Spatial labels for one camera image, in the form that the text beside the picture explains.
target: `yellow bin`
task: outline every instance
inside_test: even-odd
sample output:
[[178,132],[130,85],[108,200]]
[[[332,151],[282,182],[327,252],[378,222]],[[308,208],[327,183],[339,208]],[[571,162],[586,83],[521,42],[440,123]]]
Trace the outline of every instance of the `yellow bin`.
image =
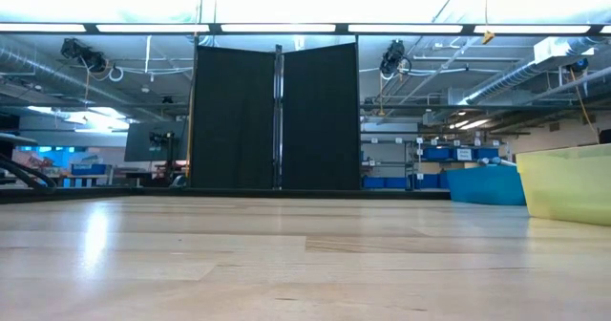
[[528,212],[611,225],[611,144],[517,154]]

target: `black curtain panel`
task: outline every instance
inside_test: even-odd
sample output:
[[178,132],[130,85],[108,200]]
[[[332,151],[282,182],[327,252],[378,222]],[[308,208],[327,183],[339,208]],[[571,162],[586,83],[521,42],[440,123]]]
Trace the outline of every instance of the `black curtain panel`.
[[284,189],[360,189],[356,44],[284,55]]
[[192,187],[272,188],[274,60],[273,53],[198,49]]

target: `white pipe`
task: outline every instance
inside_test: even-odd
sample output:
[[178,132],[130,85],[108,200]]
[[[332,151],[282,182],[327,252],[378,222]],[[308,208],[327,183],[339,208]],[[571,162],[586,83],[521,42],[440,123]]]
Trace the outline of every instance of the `white pipe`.
[[144,73],[148,73],[149,71],[149,58],[151,58],[151,37],[152,35],[146,37],[146,60],[144,61]]

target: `metal pole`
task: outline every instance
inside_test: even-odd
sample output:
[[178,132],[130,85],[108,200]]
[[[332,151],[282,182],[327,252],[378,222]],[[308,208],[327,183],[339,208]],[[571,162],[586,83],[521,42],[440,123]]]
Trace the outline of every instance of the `metal pole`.
[[273,188],[282,188],[282,143],[283,143],[283,113],[282,113],[282,71],[284,66],[283,47],[276,45],[276,58],[274,62],[274,133],[273,133]]

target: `blue box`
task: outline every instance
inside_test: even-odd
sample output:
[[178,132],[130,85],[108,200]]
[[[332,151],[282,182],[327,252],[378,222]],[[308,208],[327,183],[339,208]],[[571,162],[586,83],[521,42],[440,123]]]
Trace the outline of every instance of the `blue box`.
[[452,149],[452,159],[458,160],[458,149],[461,149],[461,150],[470,150],[471,151],[471,161],[476,161],[477,160],[474,157],[474,151],[472,149],[468,149],[468,148],[454,148],[454,149]]
[[406,189],[408,181],[404,178],[386,178],[386,188]]
[[450,158],[450,148],[424,148],[422,159],[424,160],[447,160]]
[[425,174],[423,179],[419,181],[417,175],[411,174],[410,182],[413,183],[415,189],[439,188],[439,175]]
[[448,174],[447,173],[439,174],[439,188],[450,189],[450,184],[448,183]]
[[474,149],[474,160],[498,158],[498,148]]
[[522,182],[515,167],[454,169],[446,174],[450,197],[455,202],[526,205]]
[[364,188],[384,188],[386,179],[385,178],[373,178],[364,177],[363,187]]
[[104,175],[106,174],[106,166],[107,164],[82,164],[82,163],[73,163],[71,167],[71,173],[74,176],[79,175]]

